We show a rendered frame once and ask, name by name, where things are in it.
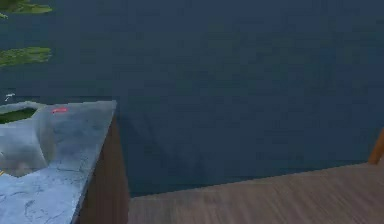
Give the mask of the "brown cabinet with marble top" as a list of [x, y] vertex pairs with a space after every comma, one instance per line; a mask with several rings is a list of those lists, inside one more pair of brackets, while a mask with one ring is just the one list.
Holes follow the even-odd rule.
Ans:
[[49, 105], [55, 157], [22, 177], [0, 170], [0, 224], [127, 224], [129, 191], [114, 101]]

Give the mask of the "green house plant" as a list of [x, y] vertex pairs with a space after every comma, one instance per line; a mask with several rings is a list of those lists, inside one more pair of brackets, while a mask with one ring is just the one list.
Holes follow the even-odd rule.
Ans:
[[[0, 19], [7, 19], [8, 14], [44, 14], [51, 12], [49, 5], [31, 3], [31, 0], [0, 0]], [[30, 63], [46, 62], [51, 57], [47, 47], [25, 47], [0, 51], [0, 68]], [[23, 106], [21, 109], [0, 112], [0, 124], [6, 124], [32, 117], [37, 109]]]

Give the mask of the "orange wooden furniture leg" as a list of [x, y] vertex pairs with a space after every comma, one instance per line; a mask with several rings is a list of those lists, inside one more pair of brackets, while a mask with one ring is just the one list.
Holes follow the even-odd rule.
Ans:
[[384, 154], [384, 128], [381, 130], [375, 146], [368, 158], [368, 163], [377, 165]]

